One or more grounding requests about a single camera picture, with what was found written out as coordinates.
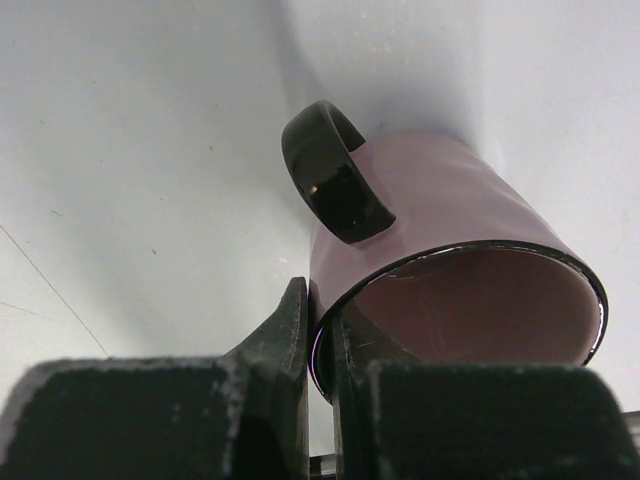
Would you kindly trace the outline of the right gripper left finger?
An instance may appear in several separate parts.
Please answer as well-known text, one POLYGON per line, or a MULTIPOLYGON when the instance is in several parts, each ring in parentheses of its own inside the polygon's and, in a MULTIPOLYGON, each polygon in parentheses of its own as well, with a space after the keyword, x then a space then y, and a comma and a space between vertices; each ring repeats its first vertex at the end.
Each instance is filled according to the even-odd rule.
POLYGON ((228 353, 35 365, 1 413, 5 479, 306 479, 307 286, 228 353))

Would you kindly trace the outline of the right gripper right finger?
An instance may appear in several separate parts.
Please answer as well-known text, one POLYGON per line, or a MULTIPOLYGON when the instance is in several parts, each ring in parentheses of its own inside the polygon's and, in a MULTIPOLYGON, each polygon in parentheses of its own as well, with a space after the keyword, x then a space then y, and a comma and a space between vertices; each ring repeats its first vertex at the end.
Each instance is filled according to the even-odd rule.
POLYGON ((635 479, 623 414, 592 371, 355 359, 332 329, 340 479, 635 479))

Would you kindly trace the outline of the mauve mug black handle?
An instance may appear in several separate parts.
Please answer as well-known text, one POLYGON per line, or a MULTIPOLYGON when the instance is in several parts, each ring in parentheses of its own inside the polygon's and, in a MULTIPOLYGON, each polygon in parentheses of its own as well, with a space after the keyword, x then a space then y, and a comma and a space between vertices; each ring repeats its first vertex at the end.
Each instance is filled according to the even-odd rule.
POLYGON ((465 144, 435 132, 366 139, 332 103, 281 135, 314 215, 311 377, 334 390, 332 327, 365 359, 587 365, 609 306, 594 271, 465 144))

